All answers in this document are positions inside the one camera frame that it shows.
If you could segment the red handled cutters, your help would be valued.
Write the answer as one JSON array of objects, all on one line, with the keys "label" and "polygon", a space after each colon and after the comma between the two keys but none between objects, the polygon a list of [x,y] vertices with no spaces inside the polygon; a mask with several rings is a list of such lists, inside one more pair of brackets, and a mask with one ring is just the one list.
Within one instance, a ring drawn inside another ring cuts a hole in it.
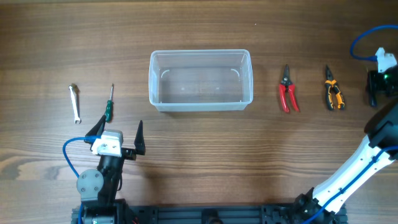
[{"label": "red handled cutters", "polygon": [[290,100],[292,106],[294,107],[294,110],[300,111],[295,97],[295,85],[290,79],[290,70],[288,64],[286,64],[284,67],[283,76],[279,84],[279,96],[283,111],[285,113],[290,113],[290,109],[287,104],[286,94],[290,96]]}]

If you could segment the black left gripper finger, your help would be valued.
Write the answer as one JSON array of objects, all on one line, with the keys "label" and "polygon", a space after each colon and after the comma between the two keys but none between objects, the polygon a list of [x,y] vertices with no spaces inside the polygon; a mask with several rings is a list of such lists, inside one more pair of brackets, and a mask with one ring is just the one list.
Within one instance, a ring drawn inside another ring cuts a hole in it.
[{"label": "black left gripper finger", "polygon": [[106,116],[102,115],[99,121],[86,133],[84,142],[93,144],[95,136],[101,136],[106,124]]},{"label": "black left gripper finger", "polygon": [[140,120],[136,137],[134,140],[136,154],[144,156],[146,154],[146,145],[144,142],[143,121]]}]

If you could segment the orange black needle-nose pliers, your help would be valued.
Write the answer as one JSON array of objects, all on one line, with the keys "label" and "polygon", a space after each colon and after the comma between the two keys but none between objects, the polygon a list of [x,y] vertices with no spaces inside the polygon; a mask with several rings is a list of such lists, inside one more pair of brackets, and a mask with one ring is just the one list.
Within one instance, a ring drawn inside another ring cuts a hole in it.
[{"label": "orange black needle-nose pliers", "polygon": [[333,103],[332,93],[335,94],[337,99],[337,108],[339,110],[345,109],[345,100],[344,96],[339,88],[338,82],[334,79],[333,74],[329,68],[329,66],[325,66],[325,99],[326,99],[326,106],[330,111],[335,109],[335,104]]}]

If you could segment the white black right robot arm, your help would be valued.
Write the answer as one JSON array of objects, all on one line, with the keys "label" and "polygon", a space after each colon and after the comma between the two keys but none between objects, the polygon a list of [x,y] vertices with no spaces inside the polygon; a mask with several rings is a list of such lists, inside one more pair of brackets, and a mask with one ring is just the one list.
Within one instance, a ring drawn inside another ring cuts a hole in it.
[{"label": "white black right robot arm", "polygon": [[397,100],[378,111],[364,132],[357,150],[331,177],[295,199],[292,223],[339,223],[344,202],[377,171],[397,160]]}]

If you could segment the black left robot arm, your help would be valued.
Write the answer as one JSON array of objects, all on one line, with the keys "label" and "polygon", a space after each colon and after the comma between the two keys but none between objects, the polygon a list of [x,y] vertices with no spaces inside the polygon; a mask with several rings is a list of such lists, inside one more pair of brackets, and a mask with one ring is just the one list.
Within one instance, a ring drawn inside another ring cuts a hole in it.
[{"label": "black left robot arm", "polygon": [[99,156],[95,169],[82,172],[76,188],[80,193],[81,205],[71,215],[71,222],[79,223],[139,223],[138,216],[124,199],[117,199],[116,193],[123,183],[124,161],[134,161],[136,156],[146,153],[143,122],[138,125],[134,148],[123,147],[123,133],[106,129],[106,117],[87,132],[84,142],[90,151]]}]

